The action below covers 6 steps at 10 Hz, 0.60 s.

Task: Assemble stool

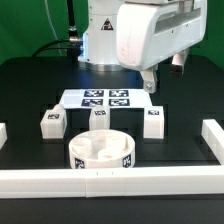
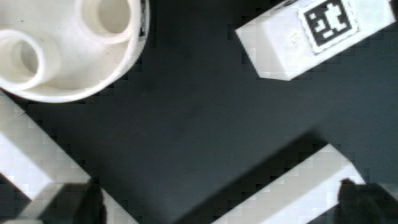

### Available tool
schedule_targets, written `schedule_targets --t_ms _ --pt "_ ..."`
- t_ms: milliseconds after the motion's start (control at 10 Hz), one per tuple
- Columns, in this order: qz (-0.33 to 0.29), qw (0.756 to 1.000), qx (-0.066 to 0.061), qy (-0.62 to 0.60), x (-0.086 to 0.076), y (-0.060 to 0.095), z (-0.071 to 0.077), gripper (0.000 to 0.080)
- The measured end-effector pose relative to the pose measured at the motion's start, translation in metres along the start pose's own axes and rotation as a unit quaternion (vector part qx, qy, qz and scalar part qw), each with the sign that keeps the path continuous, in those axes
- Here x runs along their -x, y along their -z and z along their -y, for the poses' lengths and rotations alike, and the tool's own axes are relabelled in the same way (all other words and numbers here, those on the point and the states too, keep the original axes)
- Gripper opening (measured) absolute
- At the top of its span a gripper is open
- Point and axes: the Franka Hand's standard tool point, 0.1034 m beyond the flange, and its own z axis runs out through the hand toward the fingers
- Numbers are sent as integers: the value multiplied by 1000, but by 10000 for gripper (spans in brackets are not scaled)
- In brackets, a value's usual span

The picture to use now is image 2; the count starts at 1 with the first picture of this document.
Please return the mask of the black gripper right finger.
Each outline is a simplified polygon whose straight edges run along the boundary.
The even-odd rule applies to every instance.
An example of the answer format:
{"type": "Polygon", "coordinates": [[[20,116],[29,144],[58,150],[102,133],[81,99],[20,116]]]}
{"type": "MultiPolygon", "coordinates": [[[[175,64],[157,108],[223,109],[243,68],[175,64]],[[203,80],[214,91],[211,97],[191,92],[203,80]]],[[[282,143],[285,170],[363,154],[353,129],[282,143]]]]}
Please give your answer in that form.
{"type": "Polygon", "coordinates": [[[340,181],[335,224],[398,224],[398,185],[340,181]]]}

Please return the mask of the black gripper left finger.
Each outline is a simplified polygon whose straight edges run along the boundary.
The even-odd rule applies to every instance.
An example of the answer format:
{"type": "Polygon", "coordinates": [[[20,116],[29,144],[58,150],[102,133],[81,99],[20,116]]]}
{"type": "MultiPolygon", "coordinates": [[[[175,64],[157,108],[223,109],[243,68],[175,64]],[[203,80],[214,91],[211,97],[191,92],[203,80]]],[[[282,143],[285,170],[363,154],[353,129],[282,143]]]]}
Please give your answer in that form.
{"type": "Polygon", "coordinates": [[[92,183],[65,184],[38,214],[42,224],[106,224],[104,199],[92,183]]]}

